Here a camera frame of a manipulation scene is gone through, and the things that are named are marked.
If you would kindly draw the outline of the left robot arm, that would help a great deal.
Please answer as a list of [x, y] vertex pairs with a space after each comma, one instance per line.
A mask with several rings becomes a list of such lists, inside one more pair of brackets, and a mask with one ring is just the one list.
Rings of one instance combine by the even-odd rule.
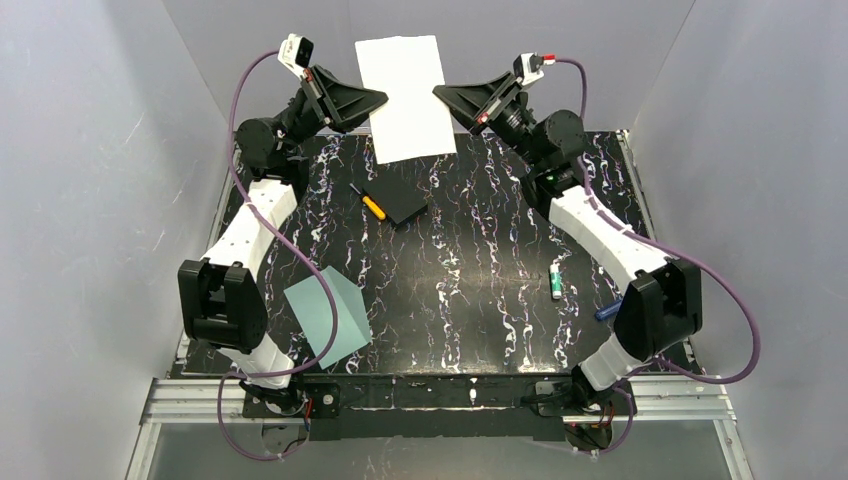
[[347, 133], [388, 100], [386, 93], [341, 82], [321, 66], [302, 75], [286, 108], [273, 117], [243, 121], [238, 148], [249, 185], [222, 237], [198, 260], [186, 260], [177, 279], [186, 335], [206, 342], [243, 373], [245, 385], [288, 388], [294, 361], [267, 333], [268, 314], [256, 285], [260, 264], [281, 225], [309, 185], [310, 162], [299, 146], [329, 128]]

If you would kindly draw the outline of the white letter paper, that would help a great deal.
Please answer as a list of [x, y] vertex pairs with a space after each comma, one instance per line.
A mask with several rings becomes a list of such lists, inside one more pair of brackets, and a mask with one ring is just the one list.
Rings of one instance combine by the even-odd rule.
[[436, 37], [362, 40], [355, 51], [363, 86], [388, 97], [369, 115], [377, 162], [455, 153], [452, 117], [433, 93], [445, 83]]

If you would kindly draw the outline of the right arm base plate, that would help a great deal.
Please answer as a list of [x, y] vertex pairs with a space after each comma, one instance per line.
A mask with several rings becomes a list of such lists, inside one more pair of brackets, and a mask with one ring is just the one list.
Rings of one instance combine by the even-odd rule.
[[632, 394], [632, 385], [627, 380], [596, 392], [567, 377], [536, 382], [522, 402], [542, 417], [586, 415], [599, 418], [602, 414], [627, 414], [628, 395]]

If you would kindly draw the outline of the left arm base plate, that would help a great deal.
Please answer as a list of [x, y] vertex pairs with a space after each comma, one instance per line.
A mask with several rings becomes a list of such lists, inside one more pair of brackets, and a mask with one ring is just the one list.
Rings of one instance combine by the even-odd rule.
[[245, 418], [326, 419], [339, 415], [341, 391], [336, 384], [295, 382], [285, 389], [271, 390], [240, 380], [239, 387], [245, 392]]

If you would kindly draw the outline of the light green envelope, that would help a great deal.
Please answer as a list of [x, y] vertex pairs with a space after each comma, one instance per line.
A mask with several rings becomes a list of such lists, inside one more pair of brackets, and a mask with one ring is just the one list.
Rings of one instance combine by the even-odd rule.
[[[333, 294], [338, 314], [335, 341], [319, 362], [322, 369], [328, 369], [370, 344], [372, 334], [359, 286], [333, 267], [327, 267], [321, 273]], [[310, 275], [286, 288], [284, 295], [309, 346], [318, 355], [326, 347], [332, 330], [331, 307], [323, 287]]]

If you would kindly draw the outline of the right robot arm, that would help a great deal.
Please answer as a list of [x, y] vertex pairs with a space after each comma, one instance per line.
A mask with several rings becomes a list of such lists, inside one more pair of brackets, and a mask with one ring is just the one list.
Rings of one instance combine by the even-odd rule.
[[575, 394], [610, 389], [701, 329], [700, 269], [639, 240], [595, 198], [581, 162], [586, 134], [577, 113], [560, 109], [536, 120], [511, 73], [483, 84], [437, 85], [433, 93], [470, 133], [491, 130], [528, 164], [520, 179], [527, 204], [576, 240], [623, 295], [609, 339], [572, 370]]

